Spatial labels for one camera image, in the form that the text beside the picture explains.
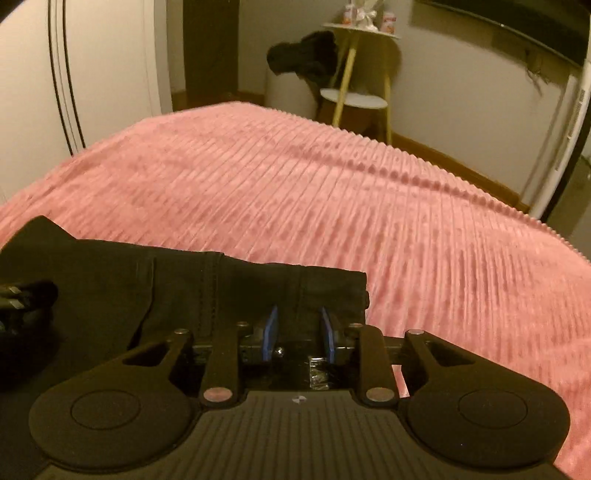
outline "black fabric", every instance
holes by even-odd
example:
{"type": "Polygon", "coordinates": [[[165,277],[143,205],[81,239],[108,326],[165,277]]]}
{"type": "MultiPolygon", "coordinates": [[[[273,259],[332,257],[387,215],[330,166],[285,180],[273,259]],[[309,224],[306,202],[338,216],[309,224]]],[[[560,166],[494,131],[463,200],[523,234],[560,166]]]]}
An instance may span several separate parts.
{"type": "Polygon", "coordinates": [[[276,75],[295,72],[325,87],[336,71],[335,35],[330,31],[314,32],[299,43],[279,43],[267,52],[267,63],[276,75]]]}
{"type": "Polygon", "coordinates": [[[253,322],[274,305],[280,339],[305,337],[322,306],[349,322],[364,322],[369,306],[361,272],[76,240],[38,217],[0,251],[0,283],[42,279],[59,289],[53,327],[0,369],[1,480],[30,480],[47,465],[28,431],[35,399],[128,348],[180,327],[209,336],[220,319],[253,322]]]}

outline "white bin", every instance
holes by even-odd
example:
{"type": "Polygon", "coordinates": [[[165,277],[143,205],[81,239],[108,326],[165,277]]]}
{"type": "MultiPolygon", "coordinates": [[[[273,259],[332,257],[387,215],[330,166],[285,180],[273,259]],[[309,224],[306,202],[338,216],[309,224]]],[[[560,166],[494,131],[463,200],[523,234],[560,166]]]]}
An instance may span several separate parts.
{"type": "Polygon", "coordinates": [[[308,82],[295,73],[275,75],[268,67],[265,106],[304,118],[316,118],[316,95],[308,82]]]}

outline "wooden table leg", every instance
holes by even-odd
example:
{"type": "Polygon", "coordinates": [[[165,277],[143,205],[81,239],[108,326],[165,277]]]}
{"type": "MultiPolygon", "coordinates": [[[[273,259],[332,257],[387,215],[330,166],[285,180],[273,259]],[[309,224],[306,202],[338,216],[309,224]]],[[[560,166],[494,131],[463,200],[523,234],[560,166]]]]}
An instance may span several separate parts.
{"type": "Polygon", "coordinates": [[[333,117],[333,127],[340,125],[340,117],[343,115],[343,107],[345,105],[345,98],[349,90],[349,82],[351,80],[351,73],[353,73],[353,64],[355,63],[355,55],[357,55],[357,44],[359,42],[359,32],[351,32],[351,45],[349,46],[349,54],[347,55],[347,63],[345,64],[345,72],[343,80],[340,84],[339,100],[336,102],[335,115],[333,117]]]}
{"type": "Polygon", "coordinates": [[[340,73],[341,65],[343,64],[343,60],[345,59],[345,54],[347,53],[347,47],[349,46],[349,32],[345,32],[343,43],[340,45],[339,48],[339,56],[337,57],[336,63],[336,71],[333,77],[330,79],[329,88],[334,88],[335,82],[337,77],[340,73]]]}
{"type": "Polygon", "coordinates": [[[392,110],[390,105],[392,84],[390,82],[389,40],[389,38],[384,39],[384,100],[388,104],[386,107],[386,144],[392,145],[392,110]]]}

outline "pink blanket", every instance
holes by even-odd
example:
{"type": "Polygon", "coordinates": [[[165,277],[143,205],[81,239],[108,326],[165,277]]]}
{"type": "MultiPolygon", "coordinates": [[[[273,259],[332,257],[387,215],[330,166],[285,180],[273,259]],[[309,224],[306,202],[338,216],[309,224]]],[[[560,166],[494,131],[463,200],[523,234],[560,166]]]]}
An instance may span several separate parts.
{"type": "Polygon", "coordinates": [[[145,120],[0,207],[79,238],[367,272],[368,320],[533,377],[571,413],[557,464],[591,472],[591,267],[547,226],[367,138],[233,103],[145,120]]]}

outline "black device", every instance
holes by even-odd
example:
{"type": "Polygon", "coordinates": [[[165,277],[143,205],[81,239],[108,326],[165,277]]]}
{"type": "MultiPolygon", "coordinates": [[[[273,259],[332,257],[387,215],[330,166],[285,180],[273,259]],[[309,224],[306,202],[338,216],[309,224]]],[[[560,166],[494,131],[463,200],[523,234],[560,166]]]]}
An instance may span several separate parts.
{"type": "Polygon", "coordinates": [[[0,284],[0,358],[27,345],[51,323],[57,287],[43,280],[0,284]]]}
{"type": "Polygon", "coordinates": [[[37,478],[567,478],[548,387],[422,330],[323,308],[315,335],[278,341],[282,320],[177,329],[51,388],[29,415],[37,478]]]}

